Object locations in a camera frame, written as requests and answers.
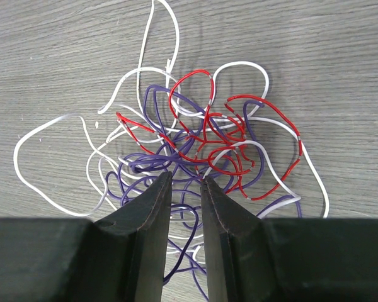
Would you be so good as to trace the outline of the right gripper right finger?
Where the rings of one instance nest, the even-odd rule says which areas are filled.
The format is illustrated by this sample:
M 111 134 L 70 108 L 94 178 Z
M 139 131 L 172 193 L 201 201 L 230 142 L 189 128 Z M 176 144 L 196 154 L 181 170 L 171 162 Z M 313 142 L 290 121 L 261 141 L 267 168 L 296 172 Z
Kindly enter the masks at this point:
M 201 186 L 211 301 L 378 301 L 378 219 L 260 219 Z

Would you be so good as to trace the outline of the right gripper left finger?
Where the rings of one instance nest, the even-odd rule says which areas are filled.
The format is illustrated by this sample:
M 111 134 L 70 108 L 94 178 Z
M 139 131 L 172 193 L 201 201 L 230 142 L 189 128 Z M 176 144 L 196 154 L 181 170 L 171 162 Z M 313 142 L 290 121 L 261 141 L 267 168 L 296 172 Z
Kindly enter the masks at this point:
M 171 178 L 95 222 L 0 218 L 0 301 L 159 301 Z

